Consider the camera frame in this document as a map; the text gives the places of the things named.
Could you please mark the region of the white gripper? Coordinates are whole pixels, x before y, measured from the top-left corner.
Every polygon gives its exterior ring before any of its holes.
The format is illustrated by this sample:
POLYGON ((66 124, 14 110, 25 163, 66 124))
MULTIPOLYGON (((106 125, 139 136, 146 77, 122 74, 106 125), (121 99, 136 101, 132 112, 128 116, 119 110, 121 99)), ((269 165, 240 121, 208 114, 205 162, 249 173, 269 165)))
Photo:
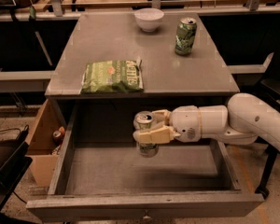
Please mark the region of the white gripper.
POLYGON ((142 144, 168 144, 174 139, 183 142, 197 142, 202 137, 201 115, 194 105, 180 106, 172 113, 167 109, 153 111, 160 128, 137 130, 133 133, 136 142, 142 144))

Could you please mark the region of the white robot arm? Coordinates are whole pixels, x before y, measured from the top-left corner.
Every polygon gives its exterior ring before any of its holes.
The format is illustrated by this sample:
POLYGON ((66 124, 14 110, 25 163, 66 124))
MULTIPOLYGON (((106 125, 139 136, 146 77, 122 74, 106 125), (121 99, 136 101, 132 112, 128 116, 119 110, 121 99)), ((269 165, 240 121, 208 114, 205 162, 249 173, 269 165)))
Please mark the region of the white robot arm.
POLYGON ((152 126, 137 129, 142 144, 183 143, 211 138, 230 145, 250 145, 262 138, 280 152, 280 113, 248 93, 233 95, 226 105, 180 106, 152 113, 152 126))

